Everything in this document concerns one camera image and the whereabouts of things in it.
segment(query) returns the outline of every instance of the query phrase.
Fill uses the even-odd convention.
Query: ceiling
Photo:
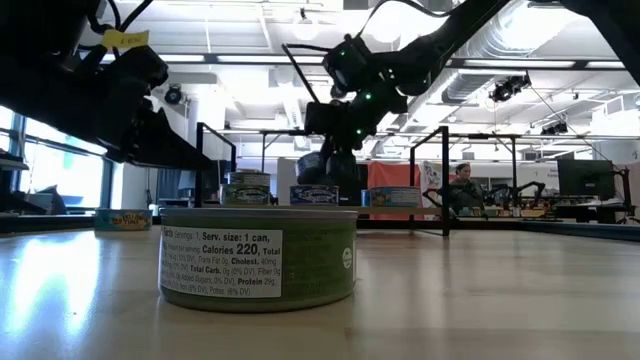
[[[116,0],[116,3],[124,17],[139,1]],[[280,46],[283,43],[334,47],[341,42],[345,33],[354,34],[360,30],[368,16],[366,8],[372,5],[371,1],[363,3],[351,0],[156,0],[129,31],[150,30],[151,46],[160,54],[282,54]],[[429,33],[438,27],[437,21],[399,5],[400,8],[385,4],[365,31],[365,41],[372,51],[399,49],[418,34]],[[301,7],[306,9],[306,15],[314,22],[313,25],[297,24]],[[522,24],[520,27],[524,30],[519,30],[521,32],[515,37],[511,36],[515,39],[513,42],[540,42],[530,39],[531,31],[526,31],[528,23],[538,27],[539,23],[535,23],[534,18],[528,19],[528,16],[521,14],[518,16],[513,22]],[[113,14],[107,10],[102,21],[113,22]],[[558,26],[552,36],[537,44],[526,57],[617,60],[588,19],[571,16],[570,21],[566,22],[566,26]],[[97,36],[87,32],[81,43],[90,45],[98,41]],[[197,90],[194,90],[197,87],[190,87],[189,83],[216,83],[216,91],[224,93],[225,120],[232,129],[290,127],[292,123],[281,121],[282,116],[290,115],[294,103],[303,115],[306,103],[312,99],[300,81],[294,78],[292,67],[275,68],[269,65],[171,65],[170,81],[182,82],[185,91],[192,92],[194,98],[198,97]],[[330,101],[331,79],[322,67],[303,67],[303,71],[310,78],[321,101]],[[279,83],[282,74],[294,79],[293,86],[286,87]],[[379,130],[430,132],[445,123],[455,132],[522,134],[529,131],[539,134],[542,126],[561,117],[573,124],[574,128],[594,134],[589,126],[599,107],[608,101],[620,100],[621,96],[633,91],[640,92],[638,85],[624,71],[530,71],[530,76],[532,89],[525,90],[505,104],[495,105],[487,99],[493,83],[503,80],[505,76],[495,76],[461,104],[443,104],[440,94],[433,96],[428,93],[413,99],[409,116],[389,116]],[[637,135],[640,135],[640,126],[637,128]],[[260,144],[262,141],[260,136],[247,135],[234,135],[231,139],[243,144]],[[292,143],[292,140],[282,137],[278,142]]]

